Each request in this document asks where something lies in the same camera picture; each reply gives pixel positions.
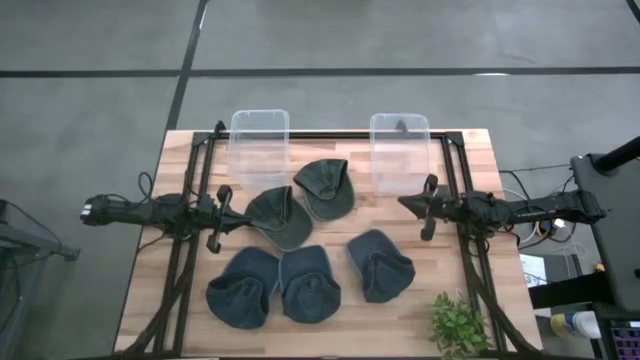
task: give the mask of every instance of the gray floor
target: gray floor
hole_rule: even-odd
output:
[[[0,70],[178,69],[196,0],[0,2]],[[639,66],[624,0],[211,0],[194,68]],[[20,359],[106,354],[140,229],[83,226],[86,197],[139,198],[153,172],[176,79],[0,79],[0,197],[67,243],[52,259]],[[192,79],[179,129],[238,109],[283,108],[292,128],[363,128],[418,112],[432,128],[486,127],[501,168],[567,163],[640,133],[640,75]],[[568,177],[522,174],[531,195]],[[505,187],[518,190],[504,177]],[[598,260],[588,228],[582,265]],[[543,244],[532,253],[561,253]]]

